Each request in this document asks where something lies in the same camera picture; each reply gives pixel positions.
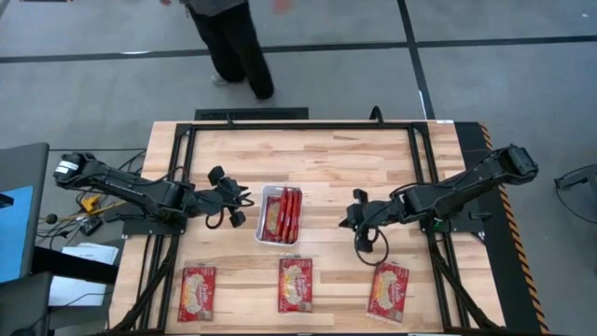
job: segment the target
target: yellow black hazard stripe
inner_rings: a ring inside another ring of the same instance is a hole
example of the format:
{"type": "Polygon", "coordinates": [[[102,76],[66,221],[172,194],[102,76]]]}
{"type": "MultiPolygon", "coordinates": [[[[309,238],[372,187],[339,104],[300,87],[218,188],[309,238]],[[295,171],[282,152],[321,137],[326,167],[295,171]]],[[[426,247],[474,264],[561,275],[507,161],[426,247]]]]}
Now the yellow black hazard stripe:
{"type": "MultiPolygon", "coordinates": [[[[480,124],[480,127],[483,131],[485,145],[488,149],[492,149],[492,138],[489,136],[487,127],[485,127],[485,125],[483,124],[480,124]]],[[[504,210],[506,211],[507,223],[510,228],[510,232],[512,233],[512,239],[514,239],[514,246],[516,246],[516,249],[519,252],[519,261],[521,262],[522,271],[524,272],[524,278],[526,280],[527,286],[529,287],[529,294],[531,294],[531,300],[533,301],[533,306],[536,310],[539,328],[541,328],[542,333],[549,334],[548,324],[545,321],[545,315],[543,314],[543,309],[541,308],[541,302],[537,297],[537,289],[535,286],[535,282],[533,281],[533,277],[531,276],[531,270],[529,269],[529,261],[526,259],[524,247],[522,247],[521,236],[519,234],[519,227],[516,224],[516,220],[514,219],[514,212],[512,211],[510,201],[507,198],[506,189],[503,186],[500,186],[499,189],[500,196],[502,197],[502,204],[504,206],[504,210]]]]}

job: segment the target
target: person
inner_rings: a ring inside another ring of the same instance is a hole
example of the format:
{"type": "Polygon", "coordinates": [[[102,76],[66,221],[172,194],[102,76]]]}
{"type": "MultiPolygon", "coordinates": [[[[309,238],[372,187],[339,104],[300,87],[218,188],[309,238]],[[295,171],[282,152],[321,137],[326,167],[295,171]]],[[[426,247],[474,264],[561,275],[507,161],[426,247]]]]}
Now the person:
{"type": "MultiPolygon", "coordinates": [[[[160,0],[169,6],[172,0],[160,0]]],[[[216,85],[248,79],[258,100],[273,96],[271,73],[257,40],[247,0],[181,0],[210,51],[216,85]]]]}

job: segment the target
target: white sneaker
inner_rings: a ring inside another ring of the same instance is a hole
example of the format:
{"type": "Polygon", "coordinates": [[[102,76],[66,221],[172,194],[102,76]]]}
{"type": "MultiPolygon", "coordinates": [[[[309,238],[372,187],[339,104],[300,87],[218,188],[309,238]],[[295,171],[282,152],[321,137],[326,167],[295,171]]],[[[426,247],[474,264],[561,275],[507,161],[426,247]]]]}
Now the white sneaker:
{"type": "Polygon", "coordinates": [[[212,83],[216,86],[224,86],[231,84],[229,81],[225,80],[224,78],[222,78],[222,76],[218,74],[212,75],[212,83]]]}

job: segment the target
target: wooden plank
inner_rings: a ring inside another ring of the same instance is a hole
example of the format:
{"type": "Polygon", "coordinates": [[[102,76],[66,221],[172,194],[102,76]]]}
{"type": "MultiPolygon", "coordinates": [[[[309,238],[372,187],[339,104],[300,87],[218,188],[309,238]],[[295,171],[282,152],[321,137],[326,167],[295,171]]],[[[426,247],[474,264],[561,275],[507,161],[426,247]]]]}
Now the wooden plank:
{"type": "MultiPolygon", "coordinates": [[[[440,177],[462,171],[465,166],[453,125],[429,125],[440,177]]],[[[145,177],[166,173],[174,128],[174,122],[154,124],[145,177]]],[[[239,229],[225,222],[210,231],[203,217],[189,221],[180,240],[167,332],[441,331],[431,263],[418,224],[383,229],[390,241],[389,260],[411,270],[404,322],[399,325],[367,316],[373,269],[354,254],[353,233],[337,227],[346,206],[354,201],[352,189],[367,190],[370,199],[387,199],[391,190],[414,181],[405,131],[201,131],[191,166],[191,180],[198,189],[210,188],[206,175],[215,165],[222,165],[231,177],[247,185],[254,192],[256,205],[245,209],[247,222],[239,229]],[[299,242],[289,248],[263,245],[254,237],[261,189],[286,182],[303,189],[299,242]],[[313,258],[311,314],[277,312],[277,268],[283,253],[313,258]],[[182,270],[198,262],[212,262],[217,267],[215,319],[178,323],[182,270]]],[[[463,283],[487,315],[503,323],[484,246],[471,235],[453,237],[463,283]]],[[[135,301],[144,247],[145,237],[133,237],[125,245],[110,309],[113,324],[135,301]]],[[[376,247],[367,258],[382,256],[382,247],[376,247]]],[[[152,307],[154,325],[159,305],[160,291],[152,307]]],[[[457,322],[453,301],[451,315],[457,322]]]]}

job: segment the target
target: gray shirt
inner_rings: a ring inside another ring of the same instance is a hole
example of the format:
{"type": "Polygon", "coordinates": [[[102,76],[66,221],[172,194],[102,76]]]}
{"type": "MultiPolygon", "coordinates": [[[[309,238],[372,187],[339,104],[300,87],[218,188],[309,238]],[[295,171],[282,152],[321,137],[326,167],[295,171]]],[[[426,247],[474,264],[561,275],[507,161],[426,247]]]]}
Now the gray shirt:
{"type": "Polygon", "coordinates": [[[189,4],[197,14],[214,16],[226,9],[245,3],[247,0],[181,0],[183,4],[189,4]]]}

